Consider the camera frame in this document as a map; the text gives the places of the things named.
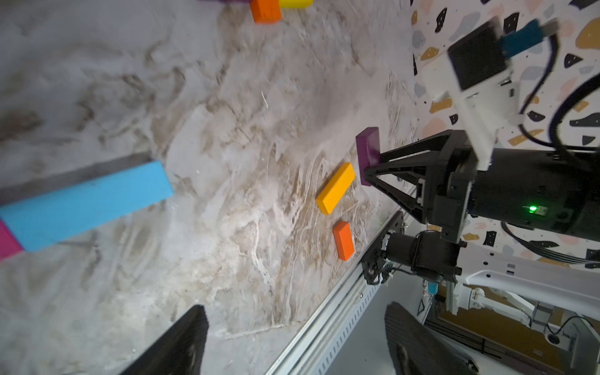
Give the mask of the purple block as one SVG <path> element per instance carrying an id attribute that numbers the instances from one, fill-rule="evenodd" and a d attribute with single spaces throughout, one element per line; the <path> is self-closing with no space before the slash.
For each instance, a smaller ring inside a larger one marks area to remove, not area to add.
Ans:
<path id="1" fill-rule="evenodd" d="M 367 127 L 356 136 L 359 176 L 363 186 L 370 186 L 366 169 L 381 162 L 381 146 L 378 127 Z"/>

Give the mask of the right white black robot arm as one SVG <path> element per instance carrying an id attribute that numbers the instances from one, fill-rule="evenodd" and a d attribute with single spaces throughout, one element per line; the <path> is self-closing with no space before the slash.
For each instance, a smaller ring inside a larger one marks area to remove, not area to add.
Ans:
<path id="1" fill-rule="evenodd" d="M 379 131 L 369 127 L 356 139 L 363 182 L 391 198 L 426 225 L 413 237 L 389 232 L 362 261 L 369 284 L 385 278 L 387 261 L 409 267 L 428 281 L 474 284 L 512 292 L 542 304 L 598 319 L 599 276 L 580 272 L 583 259 L 528 241 L 522 245 L 541 264 L 503 256 L 462 238 L 468 215 L 598 241 L 599 171 L 595 154 L 497 148 L 492 165 L 476 171 L 465 131 L 448 130 L 388 152 Z"/>

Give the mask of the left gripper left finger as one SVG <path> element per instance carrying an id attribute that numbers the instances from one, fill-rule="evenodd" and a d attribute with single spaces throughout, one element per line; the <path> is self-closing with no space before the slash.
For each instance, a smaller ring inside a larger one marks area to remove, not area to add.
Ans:
<path id="1" fill-rule="evenodd" d="M 192 306 L 122 374 L 199 375 L 208 330 L 209 320 L 204 306 Z"/>

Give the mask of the light blue long block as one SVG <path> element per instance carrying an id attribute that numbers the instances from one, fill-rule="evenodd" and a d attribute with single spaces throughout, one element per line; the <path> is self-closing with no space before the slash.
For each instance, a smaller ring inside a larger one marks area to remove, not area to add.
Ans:
<path id="1" fill-rule="evenodd" d="M 98 177 L 1 207 L 1 220 L 24 252 L 37 252 L 173 195 L 163 165 Z"/>

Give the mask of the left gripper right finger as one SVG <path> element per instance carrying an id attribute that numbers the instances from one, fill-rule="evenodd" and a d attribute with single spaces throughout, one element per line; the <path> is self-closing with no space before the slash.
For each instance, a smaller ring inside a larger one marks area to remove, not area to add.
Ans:
<path id="1" fill-rule="evenodd" d="M 397 374 L 476 374 L 468 362 L 438 340 L 397 302 L 384 315 L 385 335 Z"/>

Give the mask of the orange long block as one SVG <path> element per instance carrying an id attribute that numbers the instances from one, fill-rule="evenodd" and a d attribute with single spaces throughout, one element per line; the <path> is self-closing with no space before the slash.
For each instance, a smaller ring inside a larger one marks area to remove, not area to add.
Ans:
<path id="1" fill-rule="evenodd" d="M 257 24 L 278 23 L 282 19 L 278 0 L 252 0 L 250 7 L 253 20 Z"/>

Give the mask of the amber long block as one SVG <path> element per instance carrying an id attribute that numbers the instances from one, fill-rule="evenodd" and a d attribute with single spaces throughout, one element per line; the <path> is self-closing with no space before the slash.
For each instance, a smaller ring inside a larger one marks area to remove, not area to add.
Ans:
<path id="1" fill-rule="evenodd" d="M 320 212 L 331 215 L 355 179 L 353 165 L 350 162 L 344 163 L 317 196 Z"/>

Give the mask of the magenta block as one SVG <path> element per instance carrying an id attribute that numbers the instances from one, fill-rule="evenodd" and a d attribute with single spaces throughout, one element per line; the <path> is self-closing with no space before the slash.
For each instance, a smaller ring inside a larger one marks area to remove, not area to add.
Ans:
<path id="1" fill-rule="evenodd" d="M 10 229 L 0 221 L 0 260 L 9 259 L 23 252 L 20 242 L 14 237 Z"/>

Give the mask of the orange short block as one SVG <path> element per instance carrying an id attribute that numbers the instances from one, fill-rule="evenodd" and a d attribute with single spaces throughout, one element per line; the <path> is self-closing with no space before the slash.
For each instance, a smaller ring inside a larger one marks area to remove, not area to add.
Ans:
<path id="1" fill-rule="evenodd" d="M 333 235 L 339 259 L 349 261 L 356 252 L 350 224 L 340 220 L 333 228 Z"/>

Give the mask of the yellow short block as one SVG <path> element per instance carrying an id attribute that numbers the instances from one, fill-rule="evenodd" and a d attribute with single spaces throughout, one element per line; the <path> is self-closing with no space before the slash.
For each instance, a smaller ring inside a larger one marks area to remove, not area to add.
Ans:
<path id="1" fill-rule="evenodd" d="M 314 4 L 314 0 L 280 0 L 281 9 L 306 9 Z"/>

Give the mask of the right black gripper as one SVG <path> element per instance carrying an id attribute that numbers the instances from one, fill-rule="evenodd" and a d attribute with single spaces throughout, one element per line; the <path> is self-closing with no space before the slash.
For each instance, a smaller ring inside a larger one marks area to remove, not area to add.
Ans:
<path id="1" fill-rule="evenodd" d="M 440 227 L 443 240 L 459 243 L 477 164 L 465 131 L 442 131 L 381 151 L 381 162 L 366 169 L 366 180 L 419 223 Z M 415 196 L 378 178 L 388 174 L 413 184 Z"/>

